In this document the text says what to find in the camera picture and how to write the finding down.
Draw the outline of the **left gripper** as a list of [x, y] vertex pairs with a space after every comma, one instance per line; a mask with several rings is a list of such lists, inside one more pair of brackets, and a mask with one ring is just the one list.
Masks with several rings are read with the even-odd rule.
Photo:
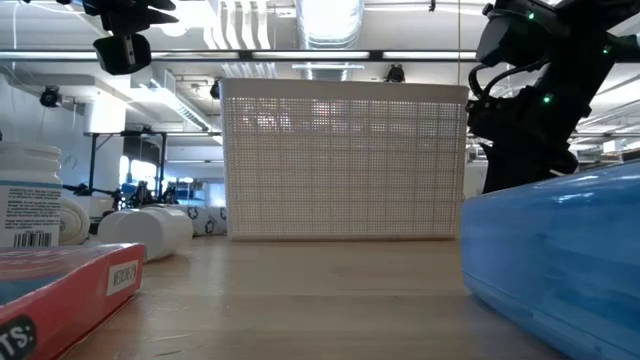
[[175, 24], [179, 19], [160, 12], [174, 11], [176, 5], [171, 0], [83, 0], [84, 12], [90, 16], [101, 15], [103, 27], [113, 33], [137, 33], [152, 25]]

